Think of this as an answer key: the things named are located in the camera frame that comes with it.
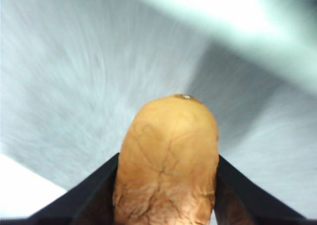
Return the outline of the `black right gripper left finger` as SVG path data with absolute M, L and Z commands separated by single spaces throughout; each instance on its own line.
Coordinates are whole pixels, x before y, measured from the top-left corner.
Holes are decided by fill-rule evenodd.
M 115 154 L 78 185 L 31 215 L 28 225 L 111 225 Z

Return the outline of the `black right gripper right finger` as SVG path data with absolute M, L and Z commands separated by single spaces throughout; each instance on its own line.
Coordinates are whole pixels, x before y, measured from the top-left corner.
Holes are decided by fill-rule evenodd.
M 219 225 L 307 224 L 307 218 L 257 186 L 222 156 L 214 212 Z

